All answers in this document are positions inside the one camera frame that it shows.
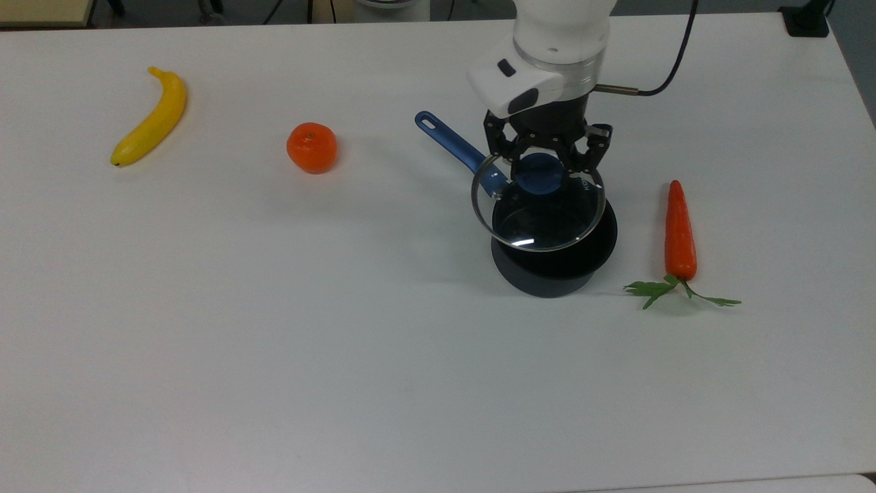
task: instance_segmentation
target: orange fruit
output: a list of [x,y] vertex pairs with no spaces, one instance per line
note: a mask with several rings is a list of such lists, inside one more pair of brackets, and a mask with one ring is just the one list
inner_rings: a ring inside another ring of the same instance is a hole
[[307,122],[296,126],[289,134],[286,152],[299,168],[308,173],[325,173],[335,164],[337,139],[327,126]]

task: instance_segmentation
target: green leaf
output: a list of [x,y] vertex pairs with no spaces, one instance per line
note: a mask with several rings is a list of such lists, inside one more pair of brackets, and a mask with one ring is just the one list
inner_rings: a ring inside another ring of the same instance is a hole
[[657,298],[659,298],[660,296],[661,295],[655,295],[655,296],[649,297],[648,301],[645,302],[645,305],[642,306],[642,310],[647,310],[648,307],[651,306],[653,304],[653,302],[657,301]]
[[679,282],[678,279],[675,279],[671,275],[664,277],[664,279],[666,279],[666,282],[637,281],[624,286],[624,289],[627,293],[636,297],[648,297],[648,301],[646,301],[645,306],[642,307],[642,310],[647,310],[653,302],[657,301],[657,298],[667,294],[677,286]]
[[711,301],[712,303],[718,306],[736,306],[737,304],[742,304],[741,301],[735,299],[726,299],[726,298],[713,298],[713,297],[700,297],[706,301]]
[[742,303],[741,301],[735,299],[704,297],[703,295],[700,295],[692,290],[690,286],[688,286],[687,282],[682,281],[682,285],[684,286],[684,290],[688,293],[688,298],[699,297],[718,306],[733,306]]
[[624,289],[627,293],[637,297],[652,297],[654,295],[662,295],[674,287],[674,284],[668,284],[666,282],[637,281],[624,286]]
[[692,290],[692,289],[690,288],[690,286],[688,286],[688,282],[687,282],[687,281],[682,281],[682,286],[684,286],[684,292],[688,293],[688,299],[693,299],[694,297],[698,297],[698,296],[699,296],[699,295],[697,295],[697,294],[694,292],[694,290]]
[[672,284],[672,287],[673,287],[673,288],[674,288],[675,286],[678,286],[678,283],[679,283],[679,282],[684,283],[684,281],[680,281],[680,280],[678,279],[678,277],[675,277],[674,275],[671,275],[671,274],[666,274],[666,275],[664,275],[664,276],[663,276],[663,280],[666,281],[666,282],[668,282],[669,284]]

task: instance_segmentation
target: floor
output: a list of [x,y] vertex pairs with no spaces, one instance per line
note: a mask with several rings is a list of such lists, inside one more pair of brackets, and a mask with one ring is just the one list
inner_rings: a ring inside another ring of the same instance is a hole
[[[200,25],[198,0],[122,0],[126,13],[113,15],[107,0],[95,0],[92,23],[97,28]],[[335,0],[339,4],[344,0]],[[776,11],[782,5],[802,5],[803,0],[701,0],[702,13]],[[223,0],[224,12],[213,14],[212,25],[258,25],[268,16],[275,0]],[[455,0],[454,20],[513,18],[512,0]],[[451,0],[432,0],[432,20],[446,20]],[[618,0],[613,15],[681,14],[690,0]],[[306,0],[283,0],[271,24],[304,23]],[[858,89],[876,125],[876,1],[837,0],[830,23],[843,49]]]

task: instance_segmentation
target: blue handle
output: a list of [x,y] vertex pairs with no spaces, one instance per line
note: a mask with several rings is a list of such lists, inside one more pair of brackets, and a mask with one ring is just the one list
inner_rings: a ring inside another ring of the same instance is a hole
[[[441,144],[442,147],[450,151],[459,161],[476,173],[484,162],[486,156],[478,151],[474,146],[469,144],[468,140],[463,139],[453,129],[446,126],[438,117],[428,111],[417,113],[415,119],[417,126],[426,133],[435,142]],[[494,165],[490,165],[484,179],[481,181],[481,186],[487,195],[494,196],[508,184],[508,179]]]

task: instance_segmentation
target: orange carrot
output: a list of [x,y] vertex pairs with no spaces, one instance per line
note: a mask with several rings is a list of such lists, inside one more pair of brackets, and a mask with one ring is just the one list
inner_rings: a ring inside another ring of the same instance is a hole
[[680,281],[690,281],[696,275],[696,246],[690,228],[688,202],[678,180],[669,184],[669,205],[666,211],[666,272]]
[[666,275],[663,282],[637,281],[624,286],[627,293],[636,297],[647,297],[642,310],[651,306],[659,297],[667,294],[681,284],[688,298],[699,297],[717,306],[734,306],[739,300],[704,297],[690,288],[688,281],[696,275],[696,247],[694,233],[690,227],[688,202],[678,180],[669,184],[669,205],[666,210],[666,243],[664,244]]

